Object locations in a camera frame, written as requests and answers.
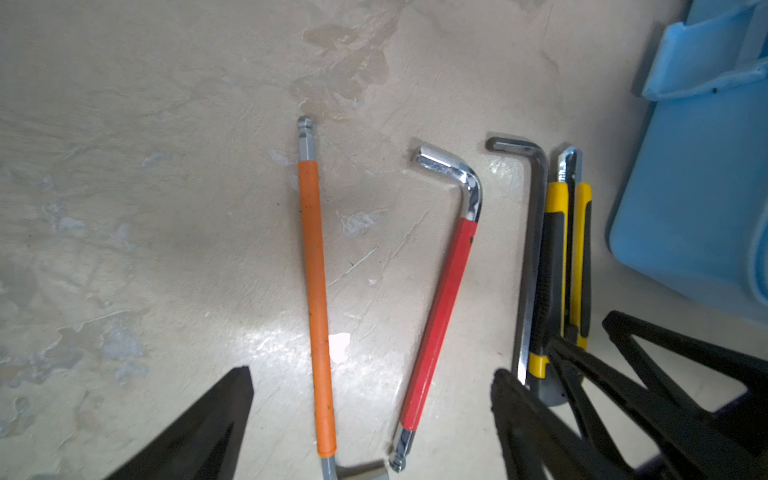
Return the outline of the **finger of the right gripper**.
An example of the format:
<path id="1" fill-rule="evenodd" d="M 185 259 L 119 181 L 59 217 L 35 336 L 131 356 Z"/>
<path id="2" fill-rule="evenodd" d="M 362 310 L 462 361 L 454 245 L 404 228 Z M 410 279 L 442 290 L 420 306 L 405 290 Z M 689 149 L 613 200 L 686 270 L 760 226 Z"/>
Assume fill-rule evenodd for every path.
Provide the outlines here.
<path id="1" fill-rule="evenodd" d="M 764 479 L 767 476 L 767 418 L 712 418 L 679 407 L 582 349 L 557 339 L 548 347 L 552 366 L 574 408 L 582 437 L 621 468 L 622 455 L 588 399 L 585 377 L 612 400 L 657 445 L 656 460 L 635 469 L 638 478 Z"/>
<path id="2" fill-rule="evenodd" d="M 643 384 L 673 404 L 695 411 L 701 417 L 706 416 L 693 398 L 637 343 L 639 338 L 730 377 L 746 387 L 743 395 L 712 413 L 712 418 L 767 418 L 765 360 L 682 335 L 619 311 L 610 312 L 602 326 Z"/>

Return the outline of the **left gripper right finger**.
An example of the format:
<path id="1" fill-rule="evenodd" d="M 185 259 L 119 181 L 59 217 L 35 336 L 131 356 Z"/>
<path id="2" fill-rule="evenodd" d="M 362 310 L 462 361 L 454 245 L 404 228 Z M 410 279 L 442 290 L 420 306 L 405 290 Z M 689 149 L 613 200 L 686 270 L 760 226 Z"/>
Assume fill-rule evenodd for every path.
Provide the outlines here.
<path id="1" fill-rule="evenodd" d="M 491 384 L 492 413 L 509 479 L 628 479 L 579 438 L 508 370 Z"/>

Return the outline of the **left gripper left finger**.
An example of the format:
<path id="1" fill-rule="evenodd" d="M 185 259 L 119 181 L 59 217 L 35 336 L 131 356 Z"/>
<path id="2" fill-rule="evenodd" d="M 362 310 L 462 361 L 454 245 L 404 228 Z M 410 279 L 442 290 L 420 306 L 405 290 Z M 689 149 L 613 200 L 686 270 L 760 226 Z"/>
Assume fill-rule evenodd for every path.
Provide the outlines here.
<path id="1" fill-rule="evenodd" d="M 254 397 L 250 369 L 231 369 L 111 479 L 232 479 Z"/>

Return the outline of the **long black hex key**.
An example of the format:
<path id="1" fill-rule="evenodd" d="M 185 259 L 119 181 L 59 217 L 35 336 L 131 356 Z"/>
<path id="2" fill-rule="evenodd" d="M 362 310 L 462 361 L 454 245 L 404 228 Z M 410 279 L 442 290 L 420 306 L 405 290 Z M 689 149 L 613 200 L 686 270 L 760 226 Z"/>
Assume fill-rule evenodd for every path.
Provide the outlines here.
<path id="1" fill-rule="evenodd" d="M 485 148 L 492 153 L 524 158 L 530 163 L 529 207 L 512 364 L 515 377 L 525 385 L 546 210 L 549 161 L 539 145 L 521 138 L 491 136 L 486 140 Z"/>

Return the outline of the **red handled hex key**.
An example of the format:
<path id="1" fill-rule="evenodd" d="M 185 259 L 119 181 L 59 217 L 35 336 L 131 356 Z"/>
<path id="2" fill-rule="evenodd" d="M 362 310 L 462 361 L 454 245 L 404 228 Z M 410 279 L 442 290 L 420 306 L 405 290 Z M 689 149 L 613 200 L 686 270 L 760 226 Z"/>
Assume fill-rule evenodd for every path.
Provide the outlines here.
<path id="1" fill-rule="evenodd" d="M 462 206 L 451 244 L 440 274 L 425 325 L 422 341 L 404 397 L 393 438 L 389 465 L 396 473 L 407 465 L 415 434 L 426 405 L 429 389 L 476 235 L 483 192 L 476 173 L 462 160 L 431 147 L 421 146 L 414 154 L 421 167 L 457 183 L 462 189 Z"/>

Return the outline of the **yellow black utility knife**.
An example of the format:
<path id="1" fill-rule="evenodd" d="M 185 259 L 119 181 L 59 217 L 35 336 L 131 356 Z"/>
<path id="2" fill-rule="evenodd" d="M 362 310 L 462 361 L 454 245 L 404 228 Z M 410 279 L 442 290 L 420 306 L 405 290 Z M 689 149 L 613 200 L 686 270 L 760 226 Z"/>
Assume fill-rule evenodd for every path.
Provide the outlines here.
<path id="1" fill-rule="evenodd" d="M 593 195 L 582 181 L 582 164 L 582 151 L 574 146 L 559 154 L 545 203 L 526 385 L 548 407 L 566 403 L 567 397 L 547 344 L 562 338 L 585 350 L 590 331 Z"/>

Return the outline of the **light blue plastic toolbox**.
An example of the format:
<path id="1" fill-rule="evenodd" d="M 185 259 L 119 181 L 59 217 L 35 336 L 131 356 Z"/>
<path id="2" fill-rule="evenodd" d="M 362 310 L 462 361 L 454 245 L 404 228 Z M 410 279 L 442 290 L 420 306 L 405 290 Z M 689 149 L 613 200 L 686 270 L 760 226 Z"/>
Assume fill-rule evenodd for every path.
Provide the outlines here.
<path id="1" fill-rule="evenodd" d="M 767 5 L 695 1 L 642 88 L 653 113 L 611 223 L 625 266 L 767 320 Z"/>

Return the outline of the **orange handled hex key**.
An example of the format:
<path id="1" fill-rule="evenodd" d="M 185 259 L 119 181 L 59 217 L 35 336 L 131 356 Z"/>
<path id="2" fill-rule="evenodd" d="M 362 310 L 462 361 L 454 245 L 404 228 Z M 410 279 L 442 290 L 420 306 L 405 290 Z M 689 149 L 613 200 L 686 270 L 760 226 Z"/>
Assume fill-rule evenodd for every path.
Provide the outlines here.
<path id="1" fill-rule="evenodd" d="M 297 129 L 298 178 L 314 387 L 315 432 L 322 477 L 325 479 L 387 479 L 388 470 L 381 462 L 369 463 L 344 472 L 337 468 L 319 164 L 315 155 L 314 122 L 310 117 L 302 116 L 297 121 Z"/>

